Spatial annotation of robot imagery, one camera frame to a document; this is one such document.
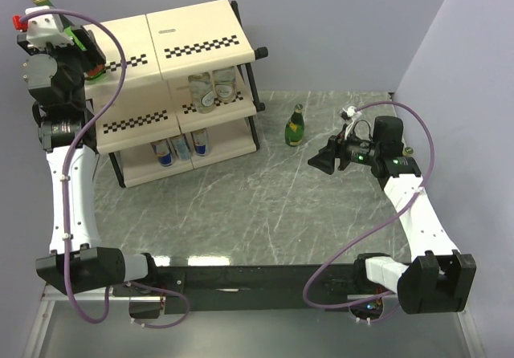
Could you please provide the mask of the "silver energy drink can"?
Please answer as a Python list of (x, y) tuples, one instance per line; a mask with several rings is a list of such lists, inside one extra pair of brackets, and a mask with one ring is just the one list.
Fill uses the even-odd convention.
[(185, 134), (172, 136), (169, 138), (169, 141), (173, 146), (177, 156), (182, 161), (188, 161), (191, 159), (191, 149)]
[(170, 167), (174, 163), (173, 151), (167, 139), (153, 141), (150, 145), (162, 167)]

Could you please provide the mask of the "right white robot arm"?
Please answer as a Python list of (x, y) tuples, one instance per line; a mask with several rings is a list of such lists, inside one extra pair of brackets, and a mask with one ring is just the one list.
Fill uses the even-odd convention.
[(370, 167), (402, 224), (411, 255), (410, 264), (385, 254), (367, 254), (357, 260), (353, 285), (370, 293), (378, 285), (398, 296), (407, 314), (461, 312), (476, 273), (471, 254), (463, 254), (443, 229), (423, 186), (413, 157), (403, 154), (403, 122), (379, 116), (369, 139), (361, 139), (345, 124), (308, 164), (331, 175), (355, 163)]

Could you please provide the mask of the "green glass bottle back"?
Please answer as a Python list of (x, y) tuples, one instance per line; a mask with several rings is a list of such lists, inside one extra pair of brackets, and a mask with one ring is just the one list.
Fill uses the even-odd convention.
[(304, 117), (303, 117), (304, 106), (302, 104), (296, 104), (294, 112), (286, 123), (284, 130), (284, 139), (289, 146), (298, 146), (304, 138)]

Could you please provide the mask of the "blue energy drink can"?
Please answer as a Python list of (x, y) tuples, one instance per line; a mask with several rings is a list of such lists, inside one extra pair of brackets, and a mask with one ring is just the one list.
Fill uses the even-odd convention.
[(198, 156), (205, 157), (210, 154), (210, 140), (206, 128), (192, 131), (191, 138), (194, 143), (194, 149)]

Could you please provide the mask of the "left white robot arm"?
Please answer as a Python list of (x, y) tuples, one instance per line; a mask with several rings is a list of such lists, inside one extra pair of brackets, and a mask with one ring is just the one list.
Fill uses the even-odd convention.
[(132, 280), (142, 295), (155, 293), (161, 276), (149, 254), (126, 255), (102, 245), (96, 225), (93, 173), (96, 129), (84, 83), (99, 74), (105, 56), (81, 26), (22, 26), (18, 45), (33, 116), (51, 172), (54, 223), (49, 255), (35, 262), (37, 275), (58, 291), (80, 293)]

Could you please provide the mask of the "green glass bottle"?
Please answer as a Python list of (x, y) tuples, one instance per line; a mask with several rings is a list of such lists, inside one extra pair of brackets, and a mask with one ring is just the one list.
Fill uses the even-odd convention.
[(403, 149), (403, 156), (404, 157), (412, 157), (414, 155), (414, 149), (411, 147), (405, 147)]
[(303, 117), (304, 106), (302, 104), (296, 104), (294, 112), (286, 123), (284, 130), (284, 139), (289, 146), (298, 146), (304, 138), (304, 117)]
[[(50, 0), (31, 0), (36, 6), (50, 6), (54, 5)], [(76, 33), (72, 30), (72, 27), (75, 24), (70, 21), (66, 16), (60, 15), (61, 22), (64, 27), (64, 31), (69, 34), (73, 39), (76, 45), (80, 45), (81, 47), (85, 47), (83, 42), (76, 36)], [(100, 78), (105, 73), (105, 63), (97, 65), (94, 69), (86, 72), (85, 79), (87, 81), (93, 81), (94, 79)]]

